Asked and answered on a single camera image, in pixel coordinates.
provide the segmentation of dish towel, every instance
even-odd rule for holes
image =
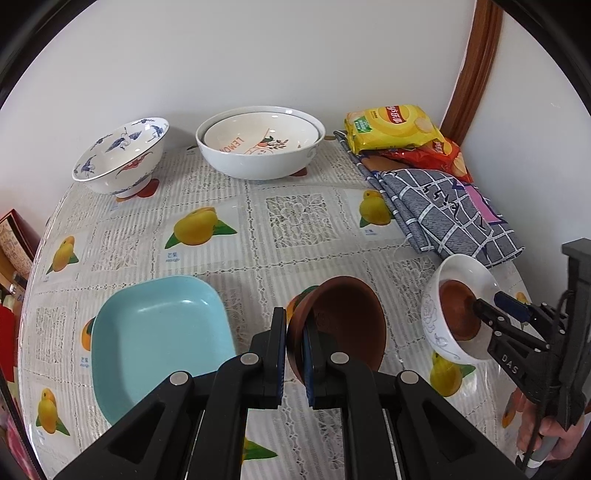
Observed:
[[[465,254],[486,267],[517,257],[524,249],[514,230],[474,184],[438,170],[369,171],[344,132],[335,136],[369,184],[378,190],[417,252],[446,258]]]

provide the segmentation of screw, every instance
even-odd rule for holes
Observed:
[[[405,370],[400,374],[400,380],[408,385],[413,385],[418,382],[418,375],[412,370]]]
[[[173,385],[183,385],[187,383],[189,376],[187,372],[175,372],[170,376],[169,380]]]
[[[330,356],[334,364],[343,365],[349,361],[349,355],[344,352],[335,352]]]
[[[256,353],[248,352],[240,357],[240,361],[244,365],[254,365],[258,362],[258,355]]]

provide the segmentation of light blue dish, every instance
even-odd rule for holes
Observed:
[[[101,307],[92,327],[92,380],[114,424],[177,370],[217,370],[236,355],[217,292],[187,275],[124,288]]]

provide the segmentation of yellow chip bag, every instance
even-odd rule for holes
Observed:
[[[347,113],[347,140],[360,150],[420,147],[432,140],[445,142],[439,129],[416,105],[394,105]]]

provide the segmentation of potato chip bag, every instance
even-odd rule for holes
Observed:
[[[443,135],[416,105],[394,105],[347,113],[347,141],[355,154],[361,150],[420,147]]]
[[[448,138],[444,138],[443,142],[431,140],[418,148],[391,148],[367,153],[403,162],[414,168],[444,171],[458,180],[473,182],[460,147]]]

